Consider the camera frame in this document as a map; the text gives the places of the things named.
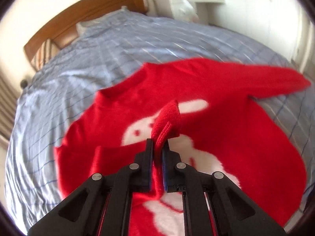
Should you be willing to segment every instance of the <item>round metal bolt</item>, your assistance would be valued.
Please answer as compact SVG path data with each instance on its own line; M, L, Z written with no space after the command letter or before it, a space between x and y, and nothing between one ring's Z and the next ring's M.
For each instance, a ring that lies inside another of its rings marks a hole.
M178 167L179 169L184 169L186 167L186 164L183 162L179 162L176 164L176 167Z
M214 176L215 176L215 178L217 178L217 179L222 179L223 177L224 177L224 175L223 175L223 173L221 173L221 172L216 172L215 174L214 174Z
M132 170L136 170L137 168L139 168L139 164L138 163L131 163L129 165L129 168Z
M100 173L95 173L92 175L92 179L97 181L97 180L100 180L102 178L102 174Z

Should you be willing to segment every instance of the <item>bed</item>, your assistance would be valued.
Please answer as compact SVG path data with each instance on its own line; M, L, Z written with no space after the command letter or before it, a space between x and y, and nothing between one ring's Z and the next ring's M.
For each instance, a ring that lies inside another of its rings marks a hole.
M109 15L78 36L76 23ZM93 102L97 90L121 82L144 62L205 57L244 64L293 67L283 57L243 35L214 27L145 15L146 0L81 0L44 25L25 45L29 60L50 38L61 49L38 71L18 100L6 160L8 210L27 230L54 208L57 187L53 148L69 125ZM257 102L302 156L307 185L299 216L314 185L315 88Z

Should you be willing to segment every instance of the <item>wooden headboard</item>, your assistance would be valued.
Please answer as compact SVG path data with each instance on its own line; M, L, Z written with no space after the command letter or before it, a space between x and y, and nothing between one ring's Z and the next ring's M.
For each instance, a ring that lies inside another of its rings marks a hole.
M76 23L88 21L127 6L130 11L145 14L147 0L81 0L48 21L24 46L29 61L41 44L50 38L62 49L78 37Z

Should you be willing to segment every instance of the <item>striped curtain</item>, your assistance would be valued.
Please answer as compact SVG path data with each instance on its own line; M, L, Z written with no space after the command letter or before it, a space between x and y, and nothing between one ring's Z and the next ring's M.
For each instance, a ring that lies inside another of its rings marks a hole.
M7 150L14 125L16 95L0 75L0 147Z

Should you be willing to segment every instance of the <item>white cartoon pattern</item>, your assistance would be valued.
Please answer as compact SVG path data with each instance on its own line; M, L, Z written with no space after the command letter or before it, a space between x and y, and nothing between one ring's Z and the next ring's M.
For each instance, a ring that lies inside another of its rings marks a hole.
M208 102L202 99L178 104L181 114L202 111L208 106ZM150 138L154 120L159 113L160 110L153 116L145 117L131 124L122 137L122 146L142 142ZM193 165L198 171L207 174L221 171L240 187L236 176L227 173L222 163L213 154L195 149L193 140L189 136L181 134L179 137L169 139L169 145L171 150L180 154L183 162ZM143 205L154 214L154 224L159 232L167 236L185 235L182 213L183 203L179 193L167 193L163 195L161 200L147 201Z

